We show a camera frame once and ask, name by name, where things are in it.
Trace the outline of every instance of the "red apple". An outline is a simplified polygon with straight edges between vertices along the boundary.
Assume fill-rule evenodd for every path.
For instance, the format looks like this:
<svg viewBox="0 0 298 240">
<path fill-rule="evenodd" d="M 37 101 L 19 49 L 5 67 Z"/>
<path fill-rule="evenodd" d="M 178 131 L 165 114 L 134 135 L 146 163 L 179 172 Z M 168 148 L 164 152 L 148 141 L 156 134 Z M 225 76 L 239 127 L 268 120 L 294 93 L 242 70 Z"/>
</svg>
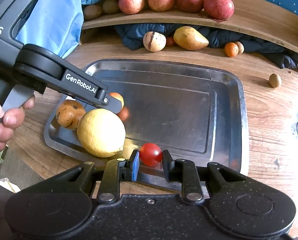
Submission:
<svg viewBox="0 0 298 240">
<path fill-rule="evenodd" d="M 204 11 L 215 19 L 227 20 L 234 13 L 234 4 L 232 0 L 205 0 Z"/>
<path fill-rule="evenodd" d="M 187 13 L 198 13 L 203 9 L 204 0 L 177 0 L 179 10 Z"/>
<path fill-rule="evenodd" d="M 145 0 L 119 0 L 119 9 L 126 14 L 136 14 L 145 6 Z"/>
<path fill-rule="evenodd" d="M 148 0 L 149 7 L 157 12 L 168 11 L 173 7 L 174 0 Z"/>
</svg>

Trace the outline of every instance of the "yellow pear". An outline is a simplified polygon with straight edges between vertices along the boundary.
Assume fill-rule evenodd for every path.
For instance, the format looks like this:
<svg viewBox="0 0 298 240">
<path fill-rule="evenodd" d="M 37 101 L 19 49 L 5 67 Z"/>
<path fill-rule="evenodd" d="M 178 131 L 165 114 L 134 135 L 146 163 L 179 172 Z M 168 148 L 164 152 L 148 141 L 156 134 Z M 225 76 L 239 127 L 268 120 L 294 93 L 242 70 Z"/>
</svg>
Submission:
<svg viewBox="0 0 298 240">
<path fill-rule="evenodd" d="M 209 41 L 200 32 L 190 26 L 178 28 L 173 39 L 177 45 L 187 50 L 203 49 L 209 44 Z"/>
</svg>

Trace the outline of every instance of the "stainless steel tray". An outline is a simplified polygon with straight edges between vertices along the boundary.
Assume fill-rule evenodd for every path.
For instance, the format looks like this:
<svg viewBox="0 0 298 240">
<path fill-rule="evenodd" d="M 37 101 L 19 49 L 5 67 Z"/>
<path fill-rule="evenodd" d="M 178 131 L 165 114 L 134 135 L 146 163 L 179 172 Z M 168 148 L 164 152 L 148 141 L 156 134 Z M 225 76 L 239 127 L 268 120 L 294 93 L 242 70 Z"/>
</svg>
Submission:
<svg viewBox="0 0 298 240">
<path fill-rule="evenodd" d="M 60 127 L 50 116 L 44 138 L 48 146 L 80 161 L 103 166 L 109 159 L 129 158 L 146 142 L 168 149 L 173 158 L 192 160 L 197 166 L 219 162 L 247 175 L 248 125 L 240 80 L 224 70 L 154 60 L 106 59 L 86 73 L 120 93 L 129 110 L 124 121 L 123 152 L 98 158 L 82 148 L 76 132 Z M 86 111 L 94 107 L 82 103 Z M 179 183 L 164 179 L 162 166 L 140 166 L 138 181 L 179 190 Z"/>
</svg>

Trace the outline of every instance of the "wooden shelf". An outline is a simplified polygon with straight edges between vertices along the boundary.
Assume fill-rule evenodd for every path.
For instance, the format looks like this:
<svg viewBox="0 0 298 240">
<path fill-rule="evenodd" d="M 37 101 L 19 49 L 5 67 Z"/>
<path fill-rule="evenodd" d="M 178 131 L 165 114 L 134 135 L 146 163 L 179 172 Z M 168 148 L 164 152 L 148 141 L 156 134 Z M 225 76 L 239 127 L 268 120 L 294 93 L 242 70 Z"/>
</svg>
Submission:
<svg viewBox="0 0 298 240">
<path fill-rule="evenodd" d="M 234 15 L 227 21 L 216 22 L 200 14 L 178 10 L 154 12 L 144 10 L 134 15 L 118 13 L 85 22 L 82 29 L 130 23 L 182 23 L 216 27 L 249 34 L 298 52 L 298 16 L 265 0 L 232 0 Z"/>
</svg>

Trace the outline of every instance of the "yellow lemon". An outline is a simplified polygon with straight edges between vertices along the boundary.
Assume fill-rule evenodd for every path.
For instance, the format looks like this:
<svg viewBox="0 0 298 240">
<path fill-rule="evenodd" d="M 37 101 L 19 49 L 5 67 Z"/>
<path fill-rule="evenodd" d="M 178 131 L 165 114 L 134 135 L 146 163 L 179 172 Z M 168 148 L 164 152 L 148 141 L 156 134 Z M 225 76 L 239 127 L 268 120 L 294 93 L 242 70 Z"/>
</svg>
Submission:
<svg viewBox="0 0 298 240">
<path fill-rule="evenodd" d="M 97 157 L 111 157 L 123 150 L 126 130 L 120 118 L 106 109 L 86 113 L 77 127 L 81 145 Z"/>
</svg>

